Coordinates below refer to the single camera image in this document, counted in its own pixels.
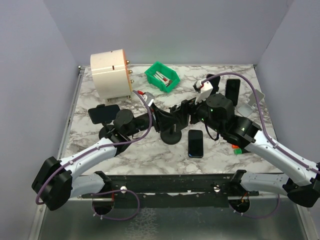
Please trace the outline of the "black tripod phone stand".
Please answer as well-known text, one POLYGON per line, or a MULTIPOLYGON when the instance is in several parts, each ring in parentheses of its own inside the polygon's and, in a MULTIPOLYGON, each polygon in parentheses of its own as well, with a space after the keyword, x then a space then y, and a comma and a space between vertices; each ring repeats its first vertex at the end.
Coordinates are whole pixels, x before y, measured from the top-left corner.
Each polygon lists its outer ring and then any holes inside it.
POLYGON ((161 140, 168 145, 177 144, 182 138, 182 132, 174 132, 174 127, 171 127, 169 130, 160 133, 161 140))

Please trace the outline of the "black phone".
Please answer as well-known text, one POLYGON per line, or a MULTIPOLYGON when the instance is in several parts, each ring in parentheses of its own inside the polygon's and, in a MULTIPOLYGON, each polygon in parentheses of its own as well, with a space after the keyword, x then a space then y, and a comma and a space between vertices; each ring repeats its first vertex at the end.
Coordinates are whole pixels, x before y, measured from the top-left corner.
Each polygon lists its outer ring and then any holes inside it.
POLYGON ((203 132, 201 130, 188 131, 188 156, 202 158, 204 156, 203 132))

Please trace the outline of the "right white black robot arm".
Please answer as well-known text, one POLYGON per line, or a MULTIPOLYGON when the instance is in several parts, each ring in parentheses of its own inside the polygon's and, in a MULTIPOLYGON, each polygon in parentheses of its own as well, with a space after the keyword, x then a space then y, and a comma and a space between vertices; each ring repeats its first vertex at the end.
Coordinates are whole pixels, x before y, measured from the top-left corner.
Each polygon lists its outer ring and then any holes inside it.
POLYGON ((205 101, 184 100, 170 109, 185 128, 203 123, 225 141, 256 154, 281 170, 281 173, 254 173, 238 170, 229 189, 240 196, 244 192, 269 192, 287 196, 292 202, 311 208, 320 197, 320 166, 289 150, 265 134, 246 117, 235 115, 233 102, 224 95, 212 94, 205 101))

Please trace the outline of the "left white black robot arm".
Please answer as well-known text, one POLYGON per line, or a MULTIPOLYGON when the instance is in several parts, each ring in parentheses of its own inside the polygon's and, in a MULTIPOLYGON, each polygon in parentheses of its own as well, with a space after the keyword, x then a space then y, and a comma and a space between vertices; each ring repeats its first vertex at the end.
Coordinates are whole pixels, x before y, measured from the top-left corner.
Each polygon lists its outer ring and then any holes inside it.
POLYGON ((31 188, 36 193, 37 205, 46 205, 54 211, 62 207, 70 198, 85 194, 97 194, 103 198, 111 190, 107 177, 102 172, 84 176, 83 173, 99 163, 123 153, 138 139, 130 137, 143 131, 148 134, 151 128, 163 133, 178 124, 178 106, 169 111, 155 104, 147 107, 145 114, 134 116, 129 109, 118 105, 97 106, 88 110, 94 124, 102 124, 99 141, 72 156, 56 159, 47 158, 37 173, 31 188))

